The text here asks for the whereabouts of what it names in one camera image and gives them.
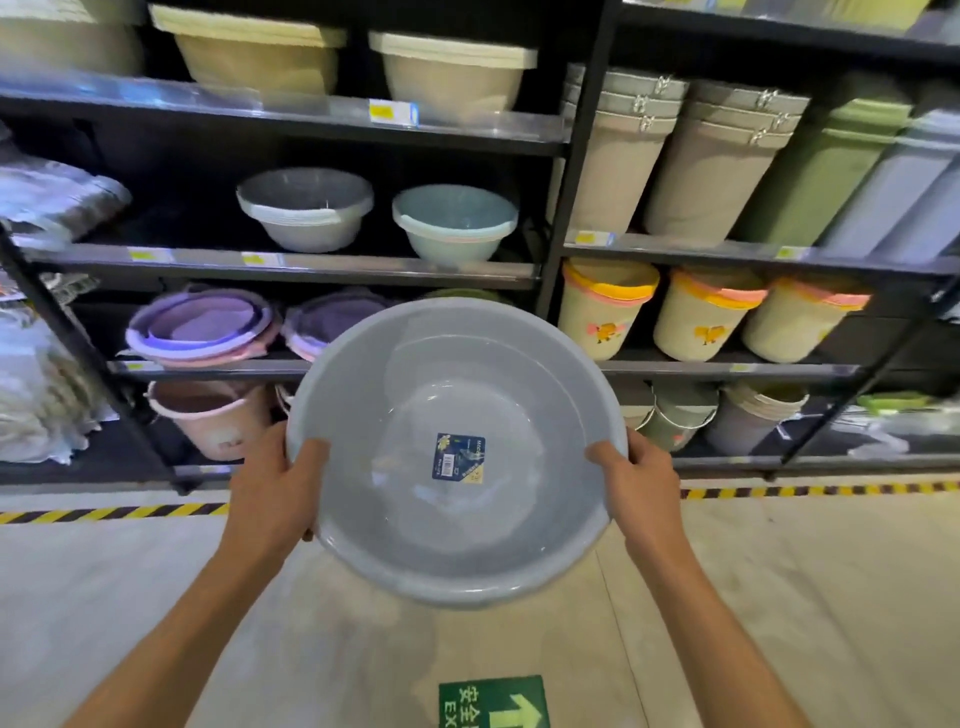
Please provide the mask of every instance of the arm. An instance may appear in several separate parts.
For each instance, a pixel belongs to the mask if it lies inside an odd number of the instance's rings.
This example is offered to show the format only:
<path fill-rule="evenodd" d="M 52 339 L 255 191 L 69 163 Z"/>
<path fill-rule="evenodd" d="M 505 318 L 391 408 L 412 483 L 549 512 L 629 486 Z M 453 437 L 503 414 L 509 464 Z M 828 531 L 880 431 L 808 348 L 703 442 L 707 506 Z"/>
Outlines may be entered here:
<path fill-rule="evenodd" d="M 610 443 L 587 457 L 604 469 L 607 501 L 684 668 L 706 728 L 806 728 L 809 722 L 720 599 L 684 534 L 670 456 L 629 432 L 630 459 Z"/>
<path fill-rule="evenodd" d="M 317 516 L 329 452 L 303 444 L 287 468 L 286 423 L 254 445 L 230 480 L 216 553 L 154 630 L 90 694 L 63 728 L 179 728 L 230 637 Z"/>

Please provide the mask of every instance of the arrow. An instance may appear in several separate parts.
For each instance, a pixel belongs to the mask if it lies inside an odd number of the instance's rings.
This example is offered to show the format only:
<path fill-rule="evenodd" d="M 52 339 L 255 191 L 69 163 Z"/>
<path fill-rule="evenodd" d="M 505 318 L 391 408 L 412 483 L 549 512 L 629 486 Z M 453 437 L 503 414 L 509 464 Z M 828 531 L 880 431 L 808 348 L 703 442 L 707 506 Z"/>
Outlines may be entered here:
<path fill-rule="evenodd" d="M 510 696 L 519 710 L 490 713 L 490 728 L 537 728 L 540 711 L 523 695 Z"/>

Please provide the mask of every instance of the gray bucket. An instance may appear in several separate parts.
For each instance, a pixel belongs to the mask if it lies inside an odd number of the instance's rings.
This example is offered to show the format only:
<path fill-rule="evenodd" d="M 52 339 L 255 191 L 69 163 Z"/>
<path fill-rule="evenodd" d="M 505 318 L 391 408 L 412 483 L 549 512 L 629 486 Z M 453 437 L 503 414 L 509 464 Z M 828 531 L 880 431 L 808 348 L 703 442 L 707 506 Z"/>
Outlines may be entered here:
<path fill-rule="evenodd" d="M 809 399 L 807 391 L 796 384 L 738 383 L 724 390 L 717 418 L 705 433 L 707 442 L 725 455 L 749 455 Z"/>
<path fill-rule="evenodd" d="M 667 452 L 684 448 L 716 416 L 720 396 L 708 384 L 654 383 L 652 390 L 654 413 L 640 432 Z"/>
<path fill-rule="evenodd" d="M 654 393 L 645 381 L 637 381 L 629 377 L 615 376 L 610 380 L 616 400 L 620 402 L 620 414 L 630 429 L 640 429 L 654 414 Z"/>

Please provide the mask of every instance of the right hand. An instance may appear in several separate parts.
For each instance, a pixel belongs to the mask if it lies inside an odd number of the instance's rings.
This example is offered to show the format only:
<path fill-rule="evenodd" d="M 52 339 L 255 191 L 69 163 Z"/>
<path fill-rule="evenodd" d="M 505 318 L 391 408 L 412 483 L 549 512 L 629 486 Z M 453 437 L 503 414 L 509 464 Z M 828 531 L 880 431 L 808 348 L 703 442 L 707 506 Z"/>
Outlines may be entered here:
<path fill-rule="evenodd" d="M 627 429 L 630 459 L 609 442 L 587 448 L 587 460 L 603 468 L 607 507 L 642 569 L 690 551 L 680 516 L 680 477 L 670 455 Z"/>

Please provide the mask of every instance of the hand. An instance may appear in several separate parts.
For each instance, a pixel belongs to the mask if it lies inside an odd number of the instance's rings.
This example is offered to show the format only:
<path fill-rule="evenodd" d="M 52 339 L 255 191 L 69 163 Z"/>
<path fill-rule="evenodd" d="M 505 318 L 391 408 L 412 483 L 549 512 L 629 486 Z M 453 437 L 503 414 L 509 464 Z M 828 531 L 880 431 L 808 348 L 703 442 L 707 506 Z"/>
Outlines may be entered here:
<path fill-rule="evenodd" d="M 297 462 L 288 467 L 286 434 L 285 422 L 264 432 L 230 479 L 229 515 L 218 554 L 231 563 L 279 571 L 300 538 L 313 538 L 330 444 L 304 441 Z"/>
<path fill-rule="evenodd" d="M 607 507 L 641 570 L 690 553 L 680 517 L 680 477 L 669 454 L 628 428 L 628 460 L 609 442 L 587 448 L 587 460 L 604 471 Z"/>

